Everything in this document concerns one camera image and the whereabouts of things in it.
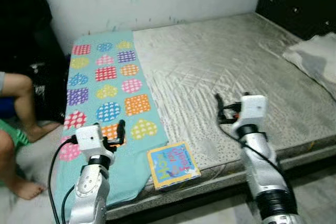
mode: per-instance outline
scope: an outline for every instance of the quilted fabric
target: quilted fabric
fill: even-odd
[[[299,41],[256,14],[134,32],[169,143],[187,141],[202,176],[165,193],[149,180],[136,200],[112,209],[109,218],[244,181],[228,176],[243,167],[239,146],[215,125],[217,92],[225,103],[238,101],[244,91],[268,97],[266,129],[282,159],[334,145],[336,103],[281,58]]]

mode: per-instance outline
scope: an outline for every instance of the child's leg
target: child's leg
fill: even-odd
[[[45,190],[45,187],[17,176],[15,166],[12,138],[0,130],[0,179],[13,193],[24,199],[32,199]]]
[[[0,96],[15,97],[15,111],[27,132],[30,142],[35,142],[59,126],[59,123],[50,123],[43,127],[37,125],[33,83],[29,77],[22,74],[5,73]]]

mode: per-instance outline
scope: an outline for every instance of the children's book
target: children's book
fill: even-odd
[[[147,156],[156,190],[201,175],[186,142],[150,150]]]

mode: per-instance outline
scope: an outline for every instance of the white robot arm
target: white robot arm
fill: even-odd
[[[79,149],[88,165],[83,166],[75,185],[75,204],[71,210],[70,224],[103,224],[106,222],[106,198],[110,191],[109,166],[114,163],[115,144],[124,141],[125,121],[120,120],[118,138],[108,141],[101,134],[99,124],[76,130]]]
[[[276,153],[268,143],[266,134],[262,132],[267,98],[262,95],[245,95],[240,102],[228,106],[224,106],[219,95],[216,95],[216,99],[219,124],[232,124],[232,135],[242,145],[241,160],[263,224],[304,223],[297,213],[292,189],[278,171],[280,168]],[[226,109],[233,112],[230,118],[224,112]]]

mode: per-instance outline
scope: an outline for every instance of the floor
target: floor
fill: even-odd
[[[60,126],[17,153],[16,162],[28,179],[46,185],[51,157],[59,146],[62,130]],[[0,187],[1,224],[51,224],[54,223],[52,216],[46,191],[32,200],[24,200],[14,196],[6,187]]]
[[[299,213],[307,224],[336,224],[336,164],[292,181]],[[252,214],[253,204],[245,195],[223,199],[161,219],[151,224],[253,224],[261,223]]]

